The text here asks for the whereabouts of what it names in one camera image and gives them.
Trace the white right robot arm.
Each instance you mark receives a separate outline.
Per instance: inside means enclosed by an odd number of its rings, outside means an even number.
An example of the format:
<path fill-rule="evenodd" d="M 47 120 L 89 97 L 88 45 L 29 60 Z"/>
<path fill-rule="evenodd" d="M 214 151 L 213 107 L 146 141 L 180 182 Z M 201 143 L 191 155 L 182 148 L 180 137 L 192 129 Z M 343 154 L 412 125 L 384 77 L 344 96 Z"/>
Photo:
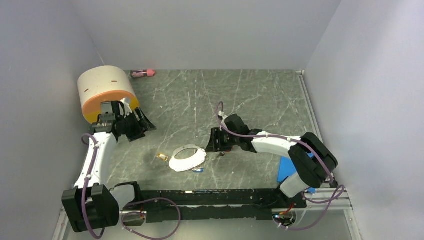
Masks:
<path fill-rule="evenodd" d="M 271 134 L 249 129 L 237 115 L 217 113 L 219 127 L 211 129 L 207 153 L 228 152 L 234 146 L 245 152 L 267 153 L 291 160 L 295 172 L 287 176 L 275 193 L 275 202 L 282 208 L 293 203 L 295 196 L 306 189 L 318 189 L 338 166 L 338 160 L 312 132 L 302 136 Z"/>

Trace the blue key tag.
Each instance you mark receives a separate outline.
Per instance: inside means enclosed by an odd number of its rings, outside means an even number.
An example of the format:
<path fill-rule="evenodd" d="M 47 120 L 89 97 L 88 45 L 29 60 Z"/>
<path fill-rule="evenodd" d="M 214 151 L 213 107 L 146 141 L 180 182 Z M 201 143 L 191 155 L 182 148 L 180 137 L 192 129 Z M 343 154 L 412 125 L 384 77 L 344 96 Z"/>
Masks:
<path fill-rule="evenodd" d="M 201 168 L 196 168 L 196 169 L 193 169 L 193 170 L 192 170 L 192 172 L 193 172 L 193 173 L 203 173 L 203 172 L 204 172 L 204 168 L 203 168 L 203 167 L 201 167 Z"/>

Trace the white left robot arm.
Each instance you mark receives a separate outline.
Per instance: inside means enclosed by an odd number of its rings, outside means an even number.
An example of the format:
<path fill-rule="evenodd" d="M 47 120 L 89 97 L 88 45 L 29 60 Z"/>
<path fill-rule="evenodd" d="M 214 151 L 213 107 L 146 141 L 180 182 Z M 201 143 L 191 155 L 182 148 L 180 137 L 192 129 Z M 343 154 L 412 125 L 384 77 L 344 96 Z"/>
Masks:
<path fill-rule="evenodd" d="M 100 113 L 82 136 L 88 146 L 84 165 L 73 188 L 65 190 L 61 197 L 76 233 L 88 231 L 93 238 L 100 239 L 102 234 L 94 231 L 116 226 L 124 207 L 137 210 L 142 206 L 143 196 L 136 181 L 119 183 L 112 188 L 106 186 L 119 138 L 125 136 L 132 142 L 156 129 L 141 109 L 132 109 L 130 103 L 126 97 L 101 102 Z"/>

